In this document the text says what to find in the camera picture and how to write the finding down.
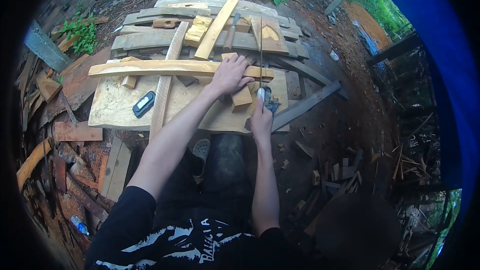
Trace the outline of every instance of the foot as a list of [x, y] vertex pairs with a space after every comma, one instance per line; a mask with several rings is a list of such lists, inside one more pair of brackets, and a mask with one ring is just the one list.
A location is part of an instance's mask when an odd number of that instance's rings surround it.
[[208, 151], [210, 150], [210, 140], [209, 139], [200, 139], [195, 143], [193, 147], [193, 155], [198, 156], [203, 161], [201, 167], [201, 173], [194, 173], [194, 178], [199, 178], [204, 174], [205, 163], [207, 162]]

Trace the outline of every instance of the green grass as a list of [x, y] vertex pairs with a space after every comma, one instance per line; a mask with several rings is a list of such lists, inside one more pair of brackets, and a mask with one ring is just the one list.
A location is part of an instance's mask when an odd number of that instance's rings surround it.
[[347, 0], [359, 2], [363, 8], [380, 24], [391, 39], [397, 38], [396, 34], [404, 36], [412, 25], [400, 12], [391, 0]]

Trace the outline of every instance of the sawdust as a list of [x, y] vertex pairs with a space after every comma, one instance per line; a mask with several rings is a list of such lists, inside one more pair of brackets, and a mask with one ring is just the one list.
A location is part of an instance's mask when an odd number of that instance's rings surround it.
[[351, 21], [357, 20], [357, 22], [362, 24], [365, 31], [375, 41], [375, 47], [377, 47], [377, 49], [384, 50], [388, 46], [392, 45], [392, 42], [390, 39], [388, 39], [383, 28], [363, 8], [363, 6], [361, 6], [359, 3], [348, 3], [346, 1], [343, 2], [342, 5]]

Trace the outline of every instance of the yellow wooden strip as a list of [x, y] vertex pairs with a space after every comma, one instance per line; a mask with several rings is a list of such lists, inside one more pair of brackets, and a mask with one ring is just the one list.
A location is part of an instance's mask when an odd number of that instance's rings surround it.
[[212, 51], [212, 48], [215, 45], [215, 42], [217, 41], [220, 32], [222, 32], [225, 23], [230, 18], [230, 15], [237, 6], [238, 1], [239, 0], [226, 1], [225, 5], [220, 10], [212, 25], [205, 34], [205, 37], [201, 41], [200, 46], [195, 53], [195, 58], [200, 60], [208, 60], [208, 56], [210, 55], [210, 52]]

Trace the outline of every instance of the blue tarp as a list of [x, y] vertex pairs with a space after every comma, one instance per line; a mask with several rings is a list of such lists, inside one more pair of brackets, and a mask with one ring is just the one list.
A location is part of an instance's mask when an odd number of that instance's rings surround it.
[[448, 0], [392, 1], [427, 49], [440, 121], [441, 179], [462, 188], [461, 223], [480, 167], [480, 85], [472, 51]]

